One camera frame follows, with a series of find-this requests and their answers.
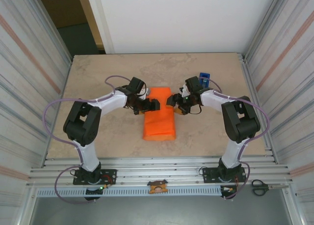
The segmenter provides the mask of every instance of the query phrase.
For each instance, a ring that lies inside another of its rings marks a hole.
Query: blue object
[[[210,78],[210,74],[208,73],[200,73],[200,84],[203,86],[203,88],[206,88],[209,86],[209,80],[202,79],[202,78]]]

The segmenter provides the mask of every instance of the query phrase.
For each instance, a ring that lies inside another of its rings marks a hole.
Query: orange foam block
[[[147,141],[166,141],[176,139],[175,117],[172,106],[167,106],[171,96],[169,87],[152,87],[149,99],[157,99],[159,111],[145,112],[143,139]]]

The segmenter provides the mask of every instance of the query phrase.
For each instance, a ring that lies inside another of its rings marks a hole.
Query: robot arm
[[[219,166],[224,174],[228,174],[235,168],[240,168],[239,161],[244,150],[240,157],[238,156],[242,147],[246,147],[245,142],[249,138],[253,138],[261,128],[253,107],[241,101],[228,100],[215,95],[216,91],[211,88],[203,88],[196,76],[187,79],[180,91],[167,100],[167,104],[173,107],[178,104],[178,109],[175,112],[183,115],[188,114],[190,108],[195,105],[209,106],[222,112],[229,142],[226,152],[219,161]],[[250,101],[247,96],[242,96],[240,99]]]
[[[84,178],[87,178],[86,181],[89,183],[93,184],[98,181],[98,172],[101,169],[95,151],[95,138],[100,118],[123,107],[131,108],[135,115],[160,109],[158,100],[150,101],[146,98],[149,90],[142,89],[143,85],[143,81],[133,77],[129,85],[118,87],[114,93],[102,96],[95,102],[74,102],[64,123],[63,131],[81,152],[84,164],[80,170],[83,171]]]

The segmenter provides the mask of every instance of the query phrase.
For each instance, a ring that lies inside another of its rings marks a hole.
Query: brown floor
[[[75,56],[64,98],[94,99],[106,95],[110,87],[104,80],[110,75],[135,76],[148,87],[169,86],[173,92],[178,92],[186,79],[198,76],[200,72],[210,73],[210,78],[225,94],[249,96],[237,54],[211,53]],[[115,86],[127,84],[118,78],[111,83]],[[72,103],[62,103],[54,131],[57,137],[65,140],[67,136],[62,126],[71,106]],[[96,138],[98,156],[216,156],[224,153],[228,142],[221,113],[209,107],[204,107],[199,115],[176,114],[175,141],[143,140],[143,123],[144,116],[133,115],[132,110],[126,109],[117,109],[102,117]],[[251,142],[245,154],[265,154],[262,139]],[[70,145],[52,141],[48,157],[73,158],[77,153]]]

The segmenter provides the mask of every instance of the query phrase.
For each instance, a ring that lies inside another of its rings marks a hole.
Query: marble surface
[[[106,95],[111,90],[104,80],[110,75],[135,76],[148,87],[169,86],[175,93],[186,79],[200,72],[210,73],[225,94],[249,96],[237,54],[211,53],[75,56],[64,98],[95,99]],[[119,78],[110,82],[114,86],[127,84]],[[54,134],[65,140],[62,127],[72,104],[61,104],[54,129]],[[192,112],[198,111],[198,106],[193,107]],[[224,153],[228,142],[222,114],[209,107],[203,107],[199,115],[176,114],[175,141],[143,140],[143,123],[143,115],[133,115],[132,110],[123,108],[103,116],[96,138],[98,157],[216,156]],[[263,140],[251,142],[245,154],[265,154]],[[48,158],[74,157],[77,152],[72,146],[52,140]]]

